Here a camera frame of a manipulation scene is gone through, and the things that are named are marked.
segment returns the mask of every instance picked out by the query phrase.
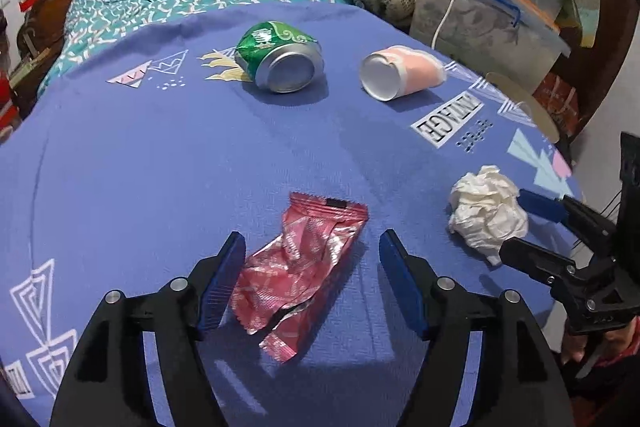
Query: person's hand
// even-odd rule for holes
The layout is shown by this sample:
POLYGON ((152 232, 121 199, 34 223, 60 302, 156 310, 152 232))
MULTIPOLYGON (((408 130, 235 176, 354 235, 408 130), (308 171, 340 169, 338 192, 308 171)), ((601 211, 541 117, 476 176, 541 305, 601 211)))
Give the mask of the person's hand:
MULTIPOLYGON (((604 333, 604 350, 601 359, 610 360, 625 351, 630 345, 636 332, 636 319, 629 322, 622 330, 607 331, 604 333)), ((562 350, 560 360, 565 365, 569 360, 580 362, 584 358, 584 349, 587 346, 586 335, 570 335, 568 323, 564 324, 564 337, 562 338, 562 350)))

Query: blue tablecloth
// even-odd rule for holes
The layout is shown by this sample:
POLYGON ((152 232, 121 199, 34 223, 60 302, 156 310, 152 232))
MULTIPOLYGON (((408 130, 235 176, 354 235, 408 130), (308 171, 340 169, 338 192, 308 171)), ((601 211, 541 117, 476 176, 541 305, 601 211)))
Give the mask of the blue tablecloth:
MULTIPOLYGON (((388 104, 372 99, 358 81, 360 61, 395 44, 425 48, 352 6, 243 6, 150 25, 47 90, 0 149, 0 357, 41 425, 105 292, 153 292, 216 253, 232 230, 244 234, 248 252, 257 250, 280 232, 292 190, 367 204, 370 220, 353 247, 352 272, 302 356, 274 362, 229 311, 200 345, 231 427, 396 425, 427 345, 404 324, 381 269, 378 238, 387 228, 436 273, 470 291, 515 288, 544 320, 548 289, 509 267, 490 269, 450 236, 447 200, 462 175, 486 164, 521 188, 554 195, 539 186, 549 174, 537 160, 508 153, 518 133, 518 150, 533 150, 540 165, 554 148, 517 108, 446 58, 442 86, 388 104), (206 80, 228 66, 200 57, 229 56, 248 27, 268 19, 318 38, 325 81, 279 96, 206 80), (113 78, 140 85, 106 82, 113 78), (443 147, 412 130, 464 91, 484 107, 443 147), (465 134, 484 121, 492 127, 467 151, 465 134)), ((538 220, 529 235, 564 252, 572 242, 538 220)), ((145 342, 158 419, 172 425, 152 335, 145 342)), ((468 414, 479 346, 475 336, 457 425, 468 414)))

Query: green can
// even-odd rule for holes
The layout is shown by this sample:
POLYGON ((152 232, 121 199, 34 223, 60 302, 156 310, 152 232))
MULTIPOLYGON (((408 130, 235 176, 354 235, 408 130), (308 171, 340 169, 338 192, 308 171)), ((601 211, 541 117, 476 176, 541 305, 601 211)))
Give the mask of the green can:
POLYGON ((279 21, 247 30, 236 46, 235 59, 259 88, 274 93, 301 90, 324 70, 318 41, 279 21))

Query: pink triangle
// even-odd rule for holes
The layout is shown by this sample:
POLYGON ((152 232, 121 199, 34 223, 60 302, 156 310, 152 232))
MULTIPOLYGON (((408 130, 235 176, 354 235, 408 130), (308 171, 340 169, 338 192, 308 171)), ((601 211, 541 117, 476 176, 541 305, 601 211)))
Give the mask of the pink triangle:
POLYGON ((571 168, 566 164, 562 155, 556 150, 552 163, 554 171, 560 178, 569 178, 571 176, 571 168))
MULTIPOLYGON (((132 84, 130 83, 132 83, 133 81, 139 81, 140 79, 142 79, 142 77, 145 76, 146 69, 150 64, 151 64, 151 61, 142 63, 140 66, 131 68, 128 72, 123 73, 122 75, 119 75, 117 77, 114 77, 113 79, 109 79, 107 82, 120 83, 120 84, 125 84, 127 86, 132 86, 132 84)), ((134 88, 140 86, 140 82, 135 84, 137 85, 133 86, 134 88)))

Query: white cable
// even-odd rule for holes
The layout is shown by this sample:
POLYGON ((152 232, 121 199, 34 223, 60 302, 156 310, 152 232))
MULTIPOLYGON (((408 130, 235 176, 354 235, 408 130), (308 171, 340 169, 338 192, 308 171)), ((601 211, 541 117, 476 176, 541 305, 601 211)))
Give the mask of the white cable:
POLYGON ((436 39, 438 38, 438 35, 440 34, 440 30, 442 30, 442 27, 444 26, 444 23, 446 22, 447 17, 449 17, 449 14, 451 13, 451 9, 453 8, 453 3, 455 1, 456 0, 449 1, 449 6, 447 7, 447 11, 444 13, 442 20, 440 21, 440 24, 436 28, 436 33, 433 34, 433 40, 431 41, 431 47, 433 49, 436 48, 436 39))

